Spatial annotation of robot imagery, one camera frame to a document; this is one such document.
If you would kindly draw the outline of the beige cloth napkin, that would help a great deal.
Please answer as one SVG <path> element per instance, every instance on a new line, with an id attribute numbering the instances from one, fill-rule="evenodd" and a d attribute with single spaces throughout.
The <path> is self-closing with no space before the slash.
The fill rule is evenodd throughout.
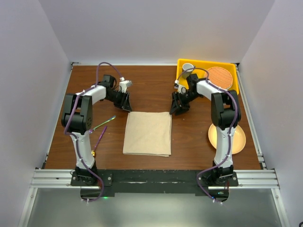
<path id="1" fill-rule="evenodd" d="M 130 112 L 125 127 L 124 155 L 169 157 L 172 116 L 169 112 Z"/>

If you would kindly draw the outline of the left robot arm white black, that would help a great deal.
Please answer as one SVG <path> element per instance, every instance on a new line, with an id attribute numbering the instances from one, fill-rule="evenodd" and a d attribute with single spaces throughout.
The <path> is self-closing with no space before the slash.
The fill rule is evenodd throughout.
<path id="1" fill-rule="evenodd" d="M 116 78 L 104 75 L 102 81 L 76 94 L 67 94 L 64 98 L 61 124 L 64 134 L 72 139 L 76 167 L 74 175 L 86 185 L 94 185 L 100 180 L 95 158 L 91 153 L 90 134 L 93 123 L 93 105 L 102 100 L 108 100 L 115 107 L 131 112 L 128 88 L 132 81 L 120 78 L 118 89 L 115 88 Z"/>

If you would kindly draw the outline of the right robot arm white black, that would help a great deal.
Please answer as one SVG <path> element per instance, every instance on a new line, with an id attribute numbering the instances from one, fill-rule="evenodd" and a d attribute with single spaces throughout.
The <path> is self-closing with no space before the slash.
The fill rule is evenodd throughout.
<path id="1" fill-rule="evenodd" d="M 217 145 L 210 180 L 223 185 L 233 175 L 232 144 L 235 129 L 241 120 L 238 95 L 215 85 L 208 77 L 199 79 L 196 74 L 187 77 L 188 89 L 172 93 L 170 114 L 180 115 L 190 109 L 190 102 L 198 97 L 211 101 L 211 120 L 216 127 Z"/>

